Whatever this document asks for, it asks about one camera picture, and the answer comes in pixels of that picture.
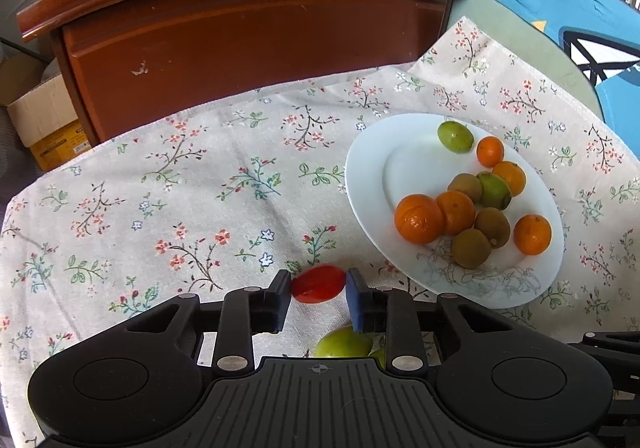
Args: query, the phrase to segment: oval plate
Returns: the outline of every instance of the oval plate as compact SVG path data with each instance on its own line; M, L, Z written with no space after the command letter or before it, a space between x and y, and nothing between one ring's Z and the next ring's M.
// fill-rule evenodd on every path
M552 240L544 253L525 256L511 237L480 268L463 269L450 258L450 237L416 246L395 228L394 211L405 196L422 193L435 198L457 174L486 170L478 163L475 146L467 154L454 154L441 144L437 130L443 121L436 114L401 114L364 130L351 145L345 166L351 208L380 253L431 292L455 292L491 309L523 305L543 293L558 274L564 235L551 193L513 148L504 147L504 159L520 165L527 185L504 215L512 231L526 214L545 217L551 224ZM473 133L475 143L490 136L472 124L460 123Z

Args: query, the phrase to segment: red fruit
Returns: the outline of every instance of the red fruit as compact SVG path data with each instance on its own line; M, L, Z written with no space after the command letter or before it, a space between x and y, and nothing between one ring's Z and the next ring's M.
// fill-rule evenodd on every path
M344 288L345 272L331 264L307 269L291 281L291 295L302 303L322 303L340 294Z

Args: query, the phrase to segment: green fruit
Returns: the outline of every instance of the green fruit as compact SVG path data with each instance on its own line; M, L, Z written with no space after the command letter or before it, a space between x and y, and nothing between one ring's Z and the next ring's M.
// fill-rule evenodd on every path
M451 244L455 263L465 269L479 268L491 254L491 244L481 231L470 228L458 234Z
M438 139L450 151L464 154L474 145L474 135L457 121L445 121L438 127Z
M486 208L505 210L511 202L511 189L506 181L491 172L480 172L478 179L482 183L480 204Z
M489 239L494 250L503 247L511 237L511 225L500 210L495 208L483 208L476 215L476 230Z
M386 350L384 347L382 347L377 351L373 351L369 355L369 358L376 358L378 360L378 363L380 364L380 367L385 368L385 355L386 355Z
M482 197L482 183L475 175L459 173L453 178L447 190L455 190L467 195L474 204L478 204Z
M371 352L373 340L366 334L355 333L346 325L323 336L314 358L366 358Z

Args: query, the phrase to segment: floral tablecloth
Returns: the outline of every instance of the floral tablecloth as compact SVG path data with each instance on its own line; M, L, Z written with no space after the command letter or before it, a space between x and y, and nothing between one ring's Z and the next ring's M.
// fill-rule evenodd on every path
M353 139L379 118L436 112L512 146L564 224L558 278L502 311L560 340L638 330L640 167L593 114L462 19L415 64L345 73L211 102L98 146L15 197L0 238L0 382L17 446L42 440L26 401L48 356L183 291L221 300L332 262L416 298L369 242L344 186ZM291 302L255 355L308 355L343 325L343 296ZM201 360L210 360L207 337Z

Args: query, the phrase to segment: orange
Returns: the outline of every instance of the orange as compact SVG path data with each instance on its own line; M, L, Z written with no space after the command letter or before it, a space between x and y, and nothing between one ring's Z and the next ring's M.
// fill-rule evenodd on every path
M524 254L540 254L551 244L551 225L542 215L525 215L513 228L513 241Z
M468 195L456 190L448 190L436 197L436 202L444 215L444 234L456 236L474 227L476 208Z
M398 203L394 215L396 230L413 244L428 244L444 231L444 216L431 197L408 195Z
M514 197L520 195L527 185L527 176L524 171L511 161L500 161L491 172L505 180L509 188L511 188L511 195Z
M482 138L476 148L478 162L485 168L493 168L504 159L504 145L498 138Z

